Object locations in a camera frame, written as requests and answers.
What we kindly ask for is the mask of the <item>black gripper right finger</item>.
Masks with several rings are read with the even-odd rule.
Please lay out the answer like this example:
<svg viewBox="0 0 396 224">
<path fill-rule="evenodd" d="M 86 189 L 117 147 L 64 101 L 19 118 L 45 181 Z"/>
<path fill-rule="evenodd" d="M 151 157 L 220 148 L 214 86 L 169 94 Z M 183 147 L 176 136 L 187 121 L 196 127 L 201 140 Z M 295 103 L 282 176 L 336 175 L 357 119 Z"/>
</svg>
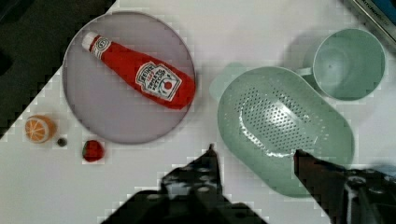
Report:
<svg viewBox="0 0 396 224">
<path fill-rule="evenodd" d="M 294 173 L 332 224 L 396 224 L 395 176 L 347 169 L 299 149 Z"/>
</svg>

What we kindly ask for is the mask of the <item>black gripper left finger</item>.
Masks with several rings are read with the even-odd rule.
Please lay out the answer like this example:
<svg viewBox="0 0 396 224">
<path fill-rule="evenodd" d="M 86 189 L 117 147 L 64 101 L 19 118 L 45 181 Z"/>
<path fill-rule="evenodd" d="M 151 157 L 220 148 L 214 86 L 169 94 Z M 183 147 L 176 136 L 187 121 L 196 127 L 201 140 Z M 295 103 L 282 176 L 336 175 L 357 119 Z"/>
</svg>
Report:
<svg viewBox="0 0 396 224">
<path fill-rule="evenodd" d="M 102 224 L 267 224 L 244 203 L 222 192 L 213 145 L 199 158 L 165 175 L 158 190 L 141 190 Z"/>
</svg>

